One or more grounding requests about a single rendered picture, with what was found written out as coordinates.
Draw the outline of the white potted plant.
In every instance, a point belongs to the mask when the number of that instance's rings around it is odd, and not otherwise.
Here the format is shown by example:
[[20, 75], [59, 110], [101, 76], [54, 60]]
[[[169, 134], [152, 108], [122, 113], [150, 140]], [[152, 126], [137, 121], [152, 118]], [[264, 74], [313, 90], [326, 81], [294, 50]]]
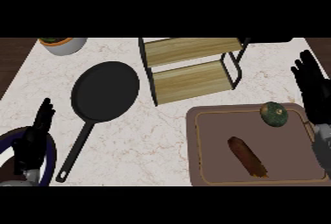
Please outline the white potted plant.
[[47, 43], [44, 40], [38, 40], [38, 42], [51, 54], [56, 56], [66, 56], [81, 49], [87, 40], [87, 38], [64, 38], [53, 43]]

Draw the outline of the brown sweet potato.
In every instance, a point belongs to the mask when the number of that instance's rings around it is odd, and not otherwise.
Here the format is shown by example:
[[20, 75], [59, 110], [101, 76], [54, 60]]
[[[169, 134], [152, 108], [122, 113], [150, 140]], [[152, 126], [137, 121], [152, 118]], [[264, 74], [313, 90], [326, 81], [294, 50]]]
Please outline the brown sweet potato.
[[227, 144], [230, 151], [236, 158], [239, 159], [245, 170], [248, 171], [249, 175], [258, 178], [267, 177], [267, 170], [264, 165], [254, 155], [251, 148], [248, 147], [243, 140], [234, 136], [227, 139]]

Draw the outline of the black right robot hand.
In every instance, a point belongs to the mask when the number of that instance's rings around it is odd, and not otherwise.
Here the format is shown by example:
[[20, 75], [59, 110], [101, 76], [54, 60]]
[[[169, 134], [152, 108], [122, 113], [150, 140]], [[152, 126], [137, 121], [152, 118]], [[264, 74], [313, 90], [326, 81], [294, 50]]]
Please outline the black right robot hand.
[[311, 124], [331, 124], [331, 80], [322, 75], [316, 59], [308, 50], [291, 67], [295, 84], [301, 91], [304, 112]]

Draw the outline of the black frying pan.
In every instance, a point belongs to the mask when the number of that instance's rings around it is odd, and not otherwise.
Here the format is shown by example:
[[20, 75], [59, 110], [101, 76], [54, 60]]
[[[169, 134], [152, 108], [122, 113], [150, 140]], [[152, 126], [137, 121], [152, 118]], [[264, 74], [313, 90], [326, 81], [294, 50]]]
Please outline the black frying pan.
[[56, 182], [66, 181], [94, 125], [109, 122], [128, 111], [138, 90], [137, 73], [122, 62], [101, 62], [79, 75], [70, 91], [70, 107], [84, 125], [59, 169]]

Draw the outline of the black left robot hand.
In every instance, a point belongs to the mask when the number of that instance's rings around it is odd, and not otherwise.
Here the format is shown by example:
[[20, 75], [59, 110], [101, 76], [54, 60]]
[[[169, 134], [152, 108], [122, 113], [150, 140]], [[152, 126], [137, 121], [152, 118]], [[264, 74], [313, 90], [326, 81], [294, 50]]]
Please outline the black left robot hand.
[[14, 175], [22, 175], [29, 170], [38, 170], [44, 161], [47, 150], [47, 132], [51, 125], [53, 104], [45, 98], [35, 113], [35, 120], [25, 129], [25, 134], [11, 142], [14, 151]]

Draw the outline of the brown tray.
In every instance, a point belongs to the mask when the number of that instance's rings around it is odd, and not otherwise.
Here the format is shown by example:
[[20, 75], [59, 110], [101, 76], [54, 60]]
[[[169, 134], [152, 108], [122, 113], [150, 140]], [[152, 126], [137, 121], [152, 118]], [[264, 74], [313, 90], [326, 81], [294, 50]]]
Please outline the brown tray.
[[[331, 178], [311, 150], [314, 127], [304, 108], [286, 103], [282, 127], [268, 126], [258, 104], [190, 108], [186, 137], [190, 184], [193, 186], [331, 186]], [[265, 168], [265, 176], [249, 175], [227, 140], [237, 137]]]

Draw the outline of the blue rimmed round plate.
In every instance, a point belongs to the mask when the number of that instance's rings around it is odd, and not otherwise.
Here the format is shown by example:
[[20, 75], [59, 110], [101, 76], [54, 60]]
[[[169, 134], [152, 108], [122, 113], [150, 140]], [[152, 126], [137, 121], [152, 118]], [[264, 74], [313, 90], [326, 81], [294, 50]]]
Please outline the blue rimmed round plate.
[[[0, 135], [0, 154], [8, 149], [10, 143], [16, 138], [20, 138], [25, 134], [26, 127], [20, 127], [7, 131], [2, 135]], [[57, 161], [57, 149], [53, 137], [50, 135], [45, 136], [45, 159], [42, 163], [42, 171], [39, 176], [39, 186], [48, 186], [50, 180], [53, 178], [53, 173], [56, 169], [56, 161]]]

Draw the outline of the wooden tiered shelf black frame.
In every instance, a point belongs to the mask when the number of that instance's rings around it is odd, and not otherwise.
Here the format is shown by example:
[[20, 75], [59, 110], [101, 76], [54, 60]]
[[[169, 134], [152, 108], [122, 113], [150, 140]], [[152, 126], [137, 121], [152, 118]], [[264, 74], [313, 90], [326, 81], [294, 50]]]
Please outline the wooden tiered shelf black frame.
[[[144, 42], [138, 38], [138, 55], [149, 79], [153, 105], [234, 90], [242, 79], [239, 61], [249, 38], [165, 38]], [[153, 72], [171, 63], [220, 55], [214, 61]]]

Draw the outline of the green round squash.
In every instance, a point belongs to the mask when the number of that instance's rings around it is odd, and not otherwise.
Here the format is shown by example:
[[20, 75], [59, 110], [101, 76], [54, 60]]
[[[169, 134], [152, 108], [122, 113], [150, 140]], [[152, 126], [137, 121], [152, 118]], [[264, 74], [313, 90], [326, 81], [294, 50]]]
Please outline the green round squash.
[[271, 127], [282, 127], [286, 123], [288, 114], [285, 107], [273, 101], [268, 101], [260, 107], [260, 116], [264, 123]]

